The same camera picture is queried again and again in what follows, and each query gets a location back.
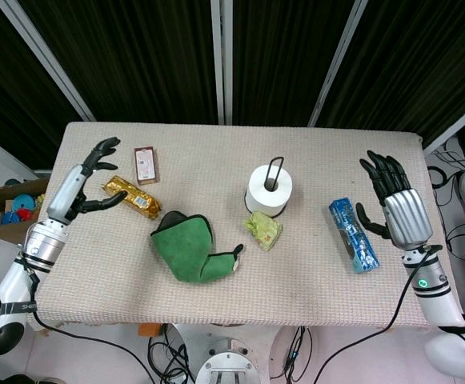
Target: robot finger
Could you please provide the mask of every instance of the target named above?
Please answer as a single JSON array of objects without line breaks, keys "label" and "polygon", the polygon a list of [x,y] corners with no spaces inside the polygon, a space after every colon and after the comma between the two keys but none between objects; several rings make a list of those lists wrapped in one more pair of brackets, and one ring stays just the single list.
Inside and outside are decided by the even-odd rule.
[{"label": "robot finger", "polygon": [[99,142],[96,146],[95,146],[95,150],[101,150],[101,151],[105,151],[109,148],[112,148],[114,146],[117,146],[118,144],[120,144],[120,139],[117,138],[117,137],[113,137],[113,138],[105,138],[104,140],[102,140],[101,142]]},{"label": "robot finger", "polygon": [[385,159],[387,164],[387,168],[389,172],[391,172],[392,181],[394,182],[396,192],[404,190],[403,188],[403,181],[401,180],[401,176],[399,175],[398,169],[395,167],[392,162],[389,162],[388,159]]},{"label": "robot finger", "polygon": [[119,204],[124,198],[126,198],[126,196],[127,192],[122,190],[110,198],[105,198],[102,201],[90,200],[89,202],[83,202],[80,208],[78,208],[78,211],[82,214],[85,214],[87,212],[94,212],[96,210],[107,210],[108,208]]},{"label": "robot finger", "polygon": [[379,203],[382,206],[384,206],[384,200],[388,196],[388,192],[387,188],[385,187],[385,185],[379,177],[379,172],[367,160],[364,160],[363,158],[360,159],[360,165],[369,174],[369,178],[373,182],[373,187],[375,188],[375,193],[378,197]]},{"label": "robot finger", "polygon": [[382,238],[389,239],[391,238],[391,233],[389,232],[386,226],[382,226],[376,222],[372,222],[366,214],[366,210],[364,209],[361,202],[357,202],[355,205],[355,209],[357,210],[357,216],[359,217],[359,221],[362,223],[363,227],[366,230],[369,230],[373,234],[377,234]]},{"label": "robot finger", "polygon": [[397,189],[394,184],[394,180],[392,179],[391,172],[387,167],[386,160],[383,156],[374,153],[372,150],[367,151],[367,156],[372,160],[375,164],[376,170],[379,173],[379,176],[387,189],[388,195],[394,194],[397,192]]},{"label": "robot finger", "polygon": [[116,148],[106,148],[102,151],[102,156],[109,156],[110,154],[114,154],[116,151]]},{"label": "robot finger", "polygon": [[115,164],[109,162],[98,162],[95,165],[96,170],[117,170],[118,167]]},{"label": "robot finger", "polygon": [[407,174],[405,173],[403,166],[392,156],[387,156],[387,161],[390,162],[398,170],[399,179],[401,180],[403,189],[409,190],[411,187],[410,183],[408,182]]}]

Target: cardboard box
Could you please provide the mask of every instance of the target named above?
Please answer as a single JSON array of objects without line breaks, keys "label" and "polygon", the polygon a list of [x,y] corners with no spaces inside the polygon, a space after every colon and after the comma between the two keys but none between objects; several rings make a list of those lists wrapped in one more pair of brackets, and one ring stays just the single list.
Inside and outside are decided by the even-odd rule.
[{"label": "cardboard box", "polygon": [[138,336],[155,338],[161,334],[162,324],[157,322],[143,322],[138,326]]},{"label": "cardboard box", "polygon": [[[20,194],[30,194],[31,196],[38,196],[44,194],[47,189],[49,179],[41,178],[39,180],[33,180],[31,182],[24,182],[14,186],[2,186],[0,187],[0,213],[5,210],[6,200],[11,200]],[[34,220],[28,222],[17,222],[0,225],[0,239],[13,244],[23,243],[26,236],[27,229],[31,224],[35,223],[37,215],[34,216]]]}]

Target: paper towel holder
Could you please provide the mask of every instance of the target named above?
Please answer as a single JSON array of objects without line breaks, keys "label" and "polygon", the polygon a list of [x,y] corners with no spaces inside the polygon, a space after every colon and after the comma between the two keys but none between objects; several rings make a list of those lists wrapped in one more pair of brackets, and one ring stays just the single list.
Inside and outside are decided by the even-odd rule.
[{"label": "paper towel holder", "polygon": [[[269,189],[267,182],[270,176],[271,166],[277,160],[280,160],[279,171],[277,172],[277,175],[275,176],[275,180],[273,180],[273,186],[271,187],[271,189]],[[279,180],[279,175],[280,175],[280,170],[282,169],[283,160],[284,160],[283,156],[277,156],[276,158],[272,158],[270,161],[270,165],[267,167],[266,178],[264,179],[264,188],[266,188],[266,190],[269,190],[270,192],[274,192],[276,190],[277,180]]]}]

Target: blue snack bag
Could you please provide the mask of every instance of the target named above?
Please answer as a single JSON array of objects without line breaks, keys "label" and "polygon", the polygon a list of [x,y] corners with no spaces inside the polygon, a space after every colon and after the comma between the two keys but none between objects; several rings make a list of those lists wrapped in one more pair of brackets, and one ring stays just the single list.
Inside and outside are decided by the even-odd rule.
[{"label": "blue snack bag", "polygon": [[369,239],[357,222],[350,199],[334,200],[329,208],[347,252],[353,260],[353,271],[361,274],[378,268],[379,261],[371,248]]}]

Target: black curtain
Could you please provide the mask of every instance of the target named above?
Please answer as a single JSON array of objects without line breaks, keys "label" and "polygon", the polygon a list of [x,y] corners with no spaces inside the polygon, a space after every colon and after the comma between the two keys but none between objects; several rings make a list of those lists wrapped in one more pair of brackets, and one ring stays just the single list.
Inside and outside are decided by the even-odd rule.
[{"label": "black curtain", "polygon": [[208,0],[21,0],[99,121],[217,123]]},{"label": "black curtain", "polygon": [[465,113],[465,1],[370,0],[318,126],[404,130],[426,146]]},{"label": "black curtain", "polygon": [[234,0],[234,124],[306,126],[350,0]]},{"label": "black curtain", "polygon": [[80,117],[0,10],[0,146],[52,168],[68,122]]}]

